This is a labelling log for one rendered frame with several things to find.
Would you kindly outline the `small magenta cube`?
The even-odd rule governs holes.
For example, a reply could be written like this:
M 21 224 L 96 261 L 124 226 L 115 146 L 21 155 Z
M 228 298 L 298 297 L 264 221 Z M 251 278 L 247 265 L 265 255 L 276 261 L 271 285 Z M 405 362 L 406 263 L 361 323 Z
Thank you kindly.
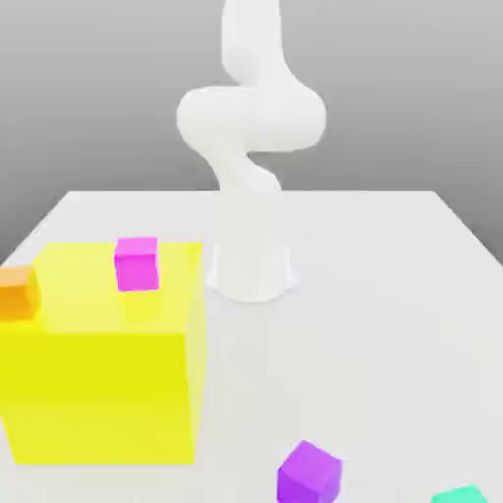
M 158 242 L 155 237 L 120 238 L 114 250 L 119 292 L 159 288 Z

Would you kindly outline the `large yellow box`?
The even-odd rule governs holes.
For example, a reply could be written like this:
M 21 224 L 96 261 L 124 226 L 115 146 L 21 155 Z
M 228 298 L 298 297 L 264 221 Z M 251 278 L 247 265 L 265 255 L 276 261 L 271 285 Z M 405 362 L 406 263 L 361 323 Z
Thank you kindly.
M 0 318 L 0 420 L 19 464 L 183 465 L 206 371 L 202 246 L 159 247 L 160 286 L 120 292 L 110 243 L 51 243 L 34 316 Z

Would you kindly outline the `small orange cube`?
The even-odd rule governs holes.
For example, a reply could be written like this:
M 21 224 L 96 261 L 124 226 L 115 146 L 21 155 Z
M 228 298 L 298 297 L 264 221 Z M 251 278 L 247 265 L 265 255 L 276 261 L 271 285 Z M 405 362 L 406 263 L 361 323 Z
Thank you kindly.
M 32 318 L 39 304 L 33 265 L 0 267 L 0 321 Z

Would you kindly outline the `small purple cube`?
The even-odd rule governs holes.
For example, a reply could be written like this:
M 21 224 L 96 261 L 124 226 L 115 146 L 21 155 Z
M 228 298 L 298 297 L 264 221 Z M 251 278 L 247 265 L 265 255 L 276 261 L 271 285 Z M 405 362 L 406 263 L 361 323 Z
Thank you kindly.
M 343 463 L 301 441 L 277 472 L 278 503 L 333 503 L 341 489 Z

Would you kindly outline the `small teal cube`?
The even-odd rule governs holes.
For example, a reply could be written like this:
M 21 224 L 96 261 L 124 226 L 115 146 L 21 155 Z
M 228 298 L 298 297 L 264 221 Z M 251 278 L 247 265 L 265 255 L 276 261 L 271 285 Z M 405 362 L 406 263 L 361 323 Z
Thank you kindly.
M 431 503 L 488 503 L 475 484 L 468 484 L 439 492 L 432 496 Z

